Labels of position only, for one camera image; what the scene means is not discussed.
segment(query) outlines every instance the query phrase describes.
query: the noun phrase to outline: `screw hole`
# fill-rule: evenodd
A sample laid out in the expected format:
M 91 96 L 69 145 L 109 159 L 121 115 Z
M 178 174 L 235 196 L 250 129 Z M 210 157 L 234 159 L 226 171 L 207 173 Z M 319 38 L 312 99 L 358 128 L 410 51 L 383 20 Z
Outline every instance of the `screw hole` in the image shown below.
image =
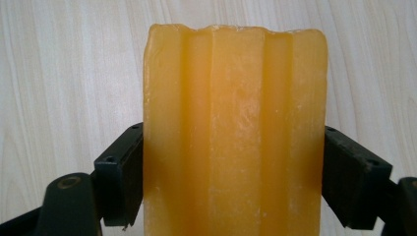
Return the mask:
M 380 165 L 380 163 L 379 162 L 377 162 L 376 160 L 374 160 L 374 159 L 367 159 L 366 160 L 368 163 L 370 163 L 370 164 L 372 164 L 372 165 Z
M 78 176 L 70 176 L 58 182 L 58 188 L 60 189 L 69 189 L 81 182 L 81 178 Z
M 113 156 L 109 155 L 109 156 L 105 157 L 105 161 L 114 163 L 114 162 L 116 162 L 116 158 L 114 158 Z

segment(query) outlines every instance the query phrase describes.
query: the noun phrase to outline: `orange block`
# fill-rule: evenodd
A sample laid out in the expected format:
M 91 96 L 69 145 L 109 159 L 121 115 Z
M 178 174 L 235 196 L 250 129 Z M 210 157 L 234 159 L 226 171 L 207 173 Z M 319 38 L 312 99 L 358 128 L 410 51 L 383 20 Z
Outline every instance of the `orange block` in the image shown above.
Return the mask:
M 152 26 L 146 235 L 319 235 L 327 62 L 314 29 Z

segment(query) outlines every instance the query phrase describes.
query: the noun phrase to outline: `white wood grain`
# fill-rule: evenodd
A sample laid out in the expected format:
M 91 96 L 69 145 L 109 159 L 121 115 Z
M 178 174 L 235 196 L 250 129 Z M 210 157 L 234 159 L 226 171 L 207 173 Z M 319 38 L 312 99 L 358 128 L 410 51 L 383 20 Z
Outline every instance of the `white wood grain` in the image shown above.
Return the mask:
M 0 1 L 0 222 L 41 205 L 53 179 L 142 121 L 151 24 L 316 28 L 328 39 L 327 123 L 417 176 L 417 2 Z M 343 229 L 323 203 L 321 235 Z M 105 235 L 142 235 L 105 228 Z

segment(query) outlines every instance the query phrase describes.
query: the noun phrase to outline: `vertical ridge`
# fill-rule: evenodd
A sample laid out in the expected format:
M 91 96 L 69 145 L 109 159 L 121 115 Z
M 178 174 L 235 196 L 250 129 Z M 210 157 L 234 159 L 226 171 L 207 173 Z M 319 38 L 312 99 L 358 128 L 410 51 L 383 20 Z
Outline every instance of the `vertical ridge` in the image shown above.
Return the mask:
M 177 29 L 154 26 L 145 54 L 144 205 L 149 235 L 181 234 L 184 225 L 175 213 L 184 204 L 183 166 L 178 164 L 183 152 L 182 104 L 172 102 L 181 99 L 181 40 Z
M 260 201 L 261 29 L 214 30 L 211 235 L 256 235 Z
M 288 234 L 319 235 L 328 62 L 323 51 L 327 46 L 317 30 L 294 32 L 293 38 Z M 293 223 L 300 221 L 305 227 Z

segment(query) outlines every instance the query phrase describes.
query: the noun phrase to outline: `translucent orange material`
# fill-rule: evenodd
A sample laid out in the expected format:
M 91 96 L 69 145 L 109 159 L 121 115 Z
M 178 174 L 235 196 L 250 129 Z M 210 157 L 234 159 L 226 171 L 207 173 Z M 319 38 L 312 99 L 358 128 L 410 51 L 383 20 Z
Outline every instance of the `translucent orange material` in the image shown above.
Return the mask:
M 152 26 L 146 235 L 319 235 L 327 62 L 314 29 Z

